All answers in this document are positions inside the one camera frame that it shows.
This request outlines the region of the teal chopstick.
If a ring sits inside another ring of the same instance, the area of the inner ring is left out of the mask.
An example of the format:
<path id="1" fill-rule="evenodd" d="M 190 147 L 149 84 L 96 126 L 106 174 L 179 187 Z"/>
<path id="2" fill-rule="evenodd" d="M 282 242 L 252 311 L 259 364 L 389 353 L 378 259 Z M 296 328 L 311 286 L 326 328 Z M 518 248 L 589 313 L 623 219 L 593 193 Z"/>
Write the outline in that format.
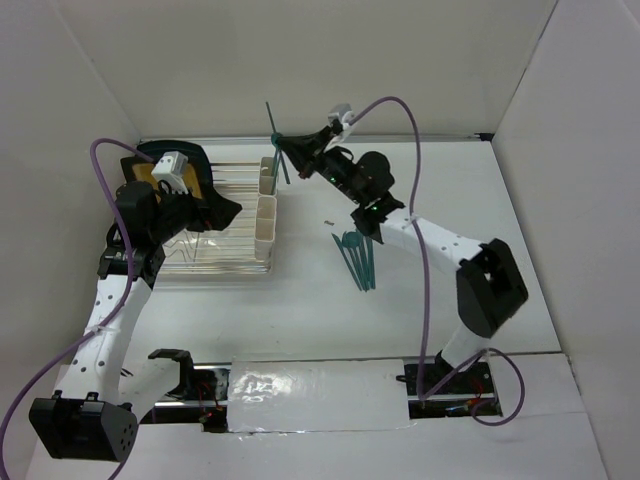
<path id="1" fill-rule="evenodd" d="M 286 185 L 290 185 L 291 184 L 291 180 L 290 180 L 290 175 L 288 172 L 288 168 L 286 165 L 286 162 L 284 160 L 284 153 L 280 147 L 279 144 L 279 138 L 281 137 L 281 134 L 278 132 L 277 128 L 276 128 L 276 123 L 275 123 L 275 119 L 273 116 L 273 112 L 271 109 L 271 105 L 268 101 L 265 102 L 265 107 L 266 107 L 266 111 L 267 111 L 267 115 L 268 115 L 268 119 L 269 119 L 269 124 L 272 130 L 271 133 L 271 143 L 274 146 L 275 152 L 274 152 L 274 158 L 275 158 L 275 164 L 274 164 L 274 176 L 277 177 L 280 173 L 282 173 L 284 175 L 284 181 Z"/>

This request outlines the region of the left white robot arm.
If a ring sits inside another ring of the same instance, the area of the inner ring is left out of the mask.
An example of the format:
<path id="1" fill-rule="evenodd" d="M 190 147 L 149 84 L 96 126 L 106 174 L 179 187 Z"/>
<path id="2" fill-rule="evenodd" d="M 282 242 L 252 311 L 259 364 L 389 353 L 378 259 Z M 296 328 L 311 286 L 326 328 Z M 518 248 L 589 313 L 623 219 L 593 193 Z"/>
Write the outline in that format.
<path id="1" fill-rule="evenodd" d="M 55 459 L 126 460 L 138 425 L 170 394 L 189 397 L 197 374 L 186 350 L 159 348 L 138 366 L 124 367 L 138 318 L 165 260 L 163 246 L 183 230 L 222 231 L 241 212 L 214 189 L 200 196 L 128 182 L 115 194 L 116 221 L 100 259 L 87 340 L 49 398 L 37 398 L 29 420 Z"/>

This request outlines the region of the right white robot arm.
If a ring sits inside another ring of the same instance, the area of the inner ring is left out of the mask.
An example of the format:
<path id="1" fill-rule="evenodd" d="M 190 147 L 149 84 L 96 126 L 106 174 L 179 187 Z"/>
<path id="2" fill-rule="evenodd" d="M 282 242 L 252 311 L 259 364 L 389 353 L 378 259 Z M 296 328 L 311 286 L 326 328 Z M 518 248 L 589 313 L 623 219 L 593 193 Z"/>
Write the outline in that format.
<path id="1" fill-rule="evenodd" d="M 351 217 L 365 237 L 426 259 L 454 278 L 461 324 L 436 357 L 436 379 L 444 390 L 460 391 L 471 379 L 465 361 L 486 348 L 529 298 L 509 245 L 498 238 L 470 239 L 417 216 L 393 197 L 395 179 L 385 155 L 369 151 L 355 160 L 332 139 L 324 129 L 304 136 L 275 134 L 272 142 L 300 178 L 319 174 L 356 204 Z"/>

